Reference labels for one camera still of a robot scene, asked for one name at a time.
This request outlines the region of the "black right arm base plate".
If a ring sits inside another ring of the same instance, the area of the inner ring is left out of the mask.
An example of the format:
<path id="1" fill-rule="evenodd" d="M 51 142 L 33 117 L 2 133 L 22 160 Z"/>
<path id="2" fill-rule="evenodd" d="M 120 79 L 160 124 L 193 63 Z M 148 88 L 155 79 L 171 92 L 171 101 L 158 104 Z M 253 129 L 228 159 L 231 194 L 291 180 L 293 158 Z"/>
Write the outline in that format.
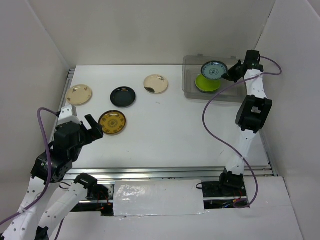
<path id="1" fill-rule="evenodd" d="M 205 199 L 209 198 L 242 198 L 247 196 L 246 188 L 244 185 L 240 189 L 222 189 L 218 181 L 203 181 L 195 186 L 198 190 L 202 191 Z"/>

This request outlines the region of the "lime green plate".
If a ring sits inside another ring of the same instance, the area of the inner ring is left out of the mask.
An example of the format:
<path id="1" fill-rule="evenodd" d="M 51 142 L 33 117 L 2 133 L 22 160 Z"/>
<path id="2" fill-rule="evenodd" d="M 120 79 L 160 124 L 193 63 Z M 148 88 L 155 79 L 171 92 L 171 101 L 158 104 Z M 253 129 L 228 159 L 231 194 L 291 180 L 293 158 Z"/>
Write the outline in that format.
<path id="1" fill-rule="evenodd" d="M 221 87 L 221 80 L 208 79 L 200 74 L 195 79 L 195 86 L 202 93 L 213 93 Z"/>

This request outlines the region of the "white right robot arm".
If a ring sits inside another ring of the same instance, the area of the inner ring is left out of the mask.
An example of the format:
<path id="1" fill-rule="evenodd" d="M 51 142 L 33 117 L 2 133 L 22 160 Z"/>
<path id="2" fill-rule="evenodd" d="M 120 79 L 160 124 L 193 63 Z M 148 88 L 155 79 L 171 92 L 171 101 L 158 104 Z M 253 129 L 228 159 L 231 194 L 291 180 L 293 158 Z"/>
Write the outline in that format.
<path id="1" fill-rule="evenodd" d="M 245 160 L 256 134 L 267 120 L 273 105 L 264 90 L 264 67 L 260 64 L 259 51 L 248 50 L 244 61 L 238 61 L 222 78 L 237 83 L 240 79 L 246 81 L 246 97 L 236 115 L 235 124 L 239 129 L 235 156 L 228 161 L 217 184 L 218 191 L 223 196 L 229 196 L 243 185 Z"/>

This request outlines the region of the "blue floral plate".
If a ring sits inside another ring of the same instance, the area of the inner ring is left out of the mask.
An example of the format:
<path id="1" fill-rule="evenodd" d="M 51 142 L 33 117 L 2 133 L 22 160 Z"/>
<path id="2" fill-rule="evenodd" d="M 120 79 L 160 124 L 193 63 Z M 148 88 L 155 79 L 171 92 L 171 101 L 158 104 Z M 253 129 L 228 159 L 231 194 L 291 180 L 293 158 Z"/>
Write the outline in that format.
<path id="1" fill-rule="evenodd" d="M 228 67 L 221 61 L 209 61 L 201 67 L 201 74 L 209 80 L 219 80 L 226 74 Z"/>

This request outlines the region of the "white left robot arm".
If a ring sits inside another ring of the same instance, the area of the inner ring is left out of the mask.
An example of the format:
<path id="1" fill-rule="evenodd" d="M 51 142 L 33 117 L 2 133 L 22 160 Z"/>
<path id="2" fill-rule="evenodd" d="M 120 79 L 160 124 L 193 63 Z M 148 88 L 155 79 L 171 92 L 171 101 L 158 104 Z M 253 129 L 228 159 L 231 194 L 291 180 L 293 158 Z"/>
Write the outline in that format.
<path id="1" fill-rule="evenodd" d="M 52 142 L 48 142 L 44 130 L 41 132 L 45 151 L 35 161 L 27 192 L 17 213 L 1 221 L 1 224 L 10 222 L 0 235 L 2 240 L 48 240 L 81 200 L 92 200 L 99 193 L 108 192 L 96 178 L 81 173 L 63 196 L 48 206 L 82 148 L 103 137 L 102 126 L 90 114 L 85 116 L 90 129 L 74 115 L 64 117 L 59 114 L 58 118 L 62 123 L 56 127 Z"/>

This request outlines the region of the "black glossy plate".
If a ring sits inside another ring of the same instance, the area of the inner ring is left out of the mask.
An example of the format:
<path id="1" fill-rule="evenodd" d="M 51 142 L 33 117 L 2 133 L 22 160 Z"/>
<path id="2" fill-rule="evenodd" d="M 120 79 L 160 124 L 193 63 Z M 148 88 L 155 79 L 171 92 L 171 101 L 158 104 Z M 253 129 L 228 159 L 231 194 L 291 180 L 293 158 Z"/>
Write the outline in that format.
<path id="1" fill-rule="evenodd" d="M 136 92 L 127 86 L 121 86 L 110 94 L 111 103 L 118 108 L 127 108 L 136 101 Z"/>

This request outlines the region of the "yellow patterned plate brown rim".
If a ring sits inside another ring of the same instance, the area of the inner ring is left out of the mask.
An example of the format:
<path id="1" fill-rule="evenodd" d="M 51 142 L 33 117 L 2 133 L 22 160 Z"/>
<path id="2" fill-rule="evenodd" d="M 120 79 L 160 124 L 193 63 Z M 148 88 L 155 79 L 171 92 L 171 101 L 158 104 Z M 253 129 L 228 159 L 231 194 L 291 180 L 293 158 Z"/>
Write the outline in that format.
<path id="1" fill-rule="evenodd" d="M 102 126 L 102 131 L 107 135 L 119 134 L 126 127 L 127 119 L 118 110 L 109 110 L 103 113 L 98 123 Z"/>

